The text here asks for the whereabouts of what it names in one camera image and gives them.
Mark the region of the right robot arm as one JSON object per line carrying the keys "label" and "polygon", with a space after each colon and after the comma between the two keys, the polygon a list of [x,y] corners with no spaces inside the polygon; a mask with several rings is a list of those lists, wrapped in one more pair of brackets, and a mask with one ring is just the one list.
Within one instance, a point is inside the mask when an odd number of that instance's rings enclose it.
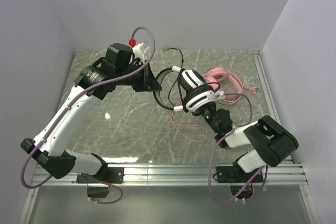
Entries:
{"label": "right robot arm", "polygon": [[233,162],[244,173],[267,165],[276,167],[299,147],[297,139],[268,115],[240,127],[233,126],[228,110],[217,109],[214,103],[205,105],[201,115],[216,134],[217,148],[252,146]]}

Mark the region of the white and black headphones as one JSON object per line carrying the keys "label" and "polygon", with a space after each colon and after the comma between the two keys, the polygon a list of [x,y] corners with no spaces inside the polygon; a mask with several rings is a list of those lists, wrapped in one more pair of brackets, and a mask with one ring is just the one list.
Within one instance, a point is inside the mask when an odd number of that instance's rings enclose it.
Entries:
{"label": "white and black headphones", "polygon": [[186,96],[181,96],[181,105],[176,105],[174,107],[166,106],[160,96],[160,91],[153,92],[154,98],[156,102],[163,108],[179,112],[192,112],[192,113],[200,113],[203,110],[203,106],[208,103],[214,103],[214,92],[219,91],[215,90],[211,83],[206,82],[205,79],[194,69],[186,70],[184,68],[180,68],[177,66],[172,66],[170,68],[166,68],[159,72],[156,76],[156,80],[159,84],[162,83],[163,78],[171,72],[178,73],[177,77],[177,87],[183,88],[186,91]]}

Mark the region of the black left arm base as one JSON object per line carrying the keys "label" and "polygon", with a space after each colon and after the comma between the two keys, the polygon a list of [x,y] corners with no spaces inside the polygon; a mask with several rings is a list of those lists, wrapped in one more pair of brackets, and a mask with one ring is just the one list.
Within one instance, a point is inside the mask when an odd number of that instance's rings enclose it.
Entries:
{"label": "black left arm base", "polygon": [[123,167],[107,166],[96,175],[81,174],[77,175],[77,184],[87,184],[87,195],[93,199],[104,199],[108,196],[110,189],[117,189],[121,196],[123,191],[116,184],[122,184],[124,177]]}

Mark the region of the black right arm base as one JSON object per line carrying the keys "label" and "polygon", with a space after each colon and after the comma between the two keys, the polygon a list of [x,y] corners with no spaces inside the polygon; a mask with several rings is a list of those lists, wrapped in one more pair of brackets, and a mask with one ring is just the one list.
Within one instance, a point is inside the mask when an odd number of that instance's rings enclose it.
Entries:
{"label": "black right arm base", "polygon": [[[258,169],[253,170],[250,173],[244,172],[241,168],[235,166],[217,166],[216,173],[212,176],[213,180],[218,183],[243,183],[245,184],[256,172]],[[248,186],[237,196],[238,200],[250,200],[254,196],[257,196],[265,185],[265,179],[262,172],[259,172],[254,179],[248,184]],[[262,183],[262,186],[259,188],[259,191],[254,193],[253,184]]]}

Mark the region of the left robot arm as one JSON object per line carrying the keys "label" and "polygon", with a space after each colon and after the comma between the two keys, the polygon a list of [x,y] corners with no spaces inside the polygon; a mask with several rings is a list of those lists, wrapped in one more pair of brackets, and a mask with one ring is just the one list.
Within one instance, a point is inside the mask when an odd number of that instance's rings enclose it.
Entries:
{"label": "left robot arm", "polygon": [[34,138],[25,138],[21,148],[56,179],[71,172],[105,176],[107,163],[100,156],[72,152],[66,146],[89,112],[117,86],[131,86],[135,92],[162,89],[148,64],[150,51],[146,42],[109,46],[104,57],[81,70],[53,119]]}

